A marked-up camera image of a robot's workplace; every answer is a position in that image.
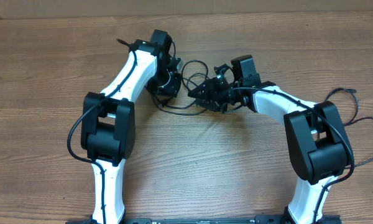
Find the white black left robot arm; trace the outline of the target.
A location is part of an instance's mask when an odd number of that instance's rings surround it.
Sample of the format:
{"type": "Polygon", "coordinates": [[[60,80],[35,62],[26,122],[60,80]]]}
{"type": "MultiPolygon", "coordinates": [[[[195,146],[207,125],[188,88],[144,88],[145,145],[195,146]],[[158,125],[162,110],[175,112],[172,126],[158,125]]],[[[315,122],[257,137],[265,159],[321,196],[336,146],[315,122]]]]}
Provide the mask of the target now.
{"type": "Polygon", "coordinates": [[[95,206],[85,223],[124,223],[122,199],[124,165],[136,140],[135,102],[142,90],[174,98],[181,86],[180,58],[163,30],[150,40],[129,44],[128,59],[114,80],[101,92],[86,94],[83,112],[67,137],[68,152],[89,163],[94,172],[95,206]]]}

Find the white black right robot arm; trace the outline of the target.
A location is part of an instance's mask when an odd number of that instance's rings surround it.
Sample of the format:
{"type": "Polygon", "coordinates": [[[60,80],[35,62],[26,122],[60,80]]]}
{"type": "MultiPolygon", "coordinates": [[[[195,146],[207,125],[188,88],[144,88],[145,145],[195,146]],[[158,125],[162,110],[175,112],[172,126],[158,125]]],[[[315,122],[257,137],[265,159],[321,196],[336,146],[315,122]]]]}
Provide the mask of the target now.
{"type": "Polygon", "coordinates": [[[332,185],[351,176],[354,158],[337,107],[330,101],[303,101],[272,82],[262,82],[251,55],[215,68],[188,95],[207,110],[226,113],[239,103],[270,116],[285,128],[288,154],[298,176],[292,201],[280,223],[341,223],[338,215],[324,216],[322,208],[332,185]]]}

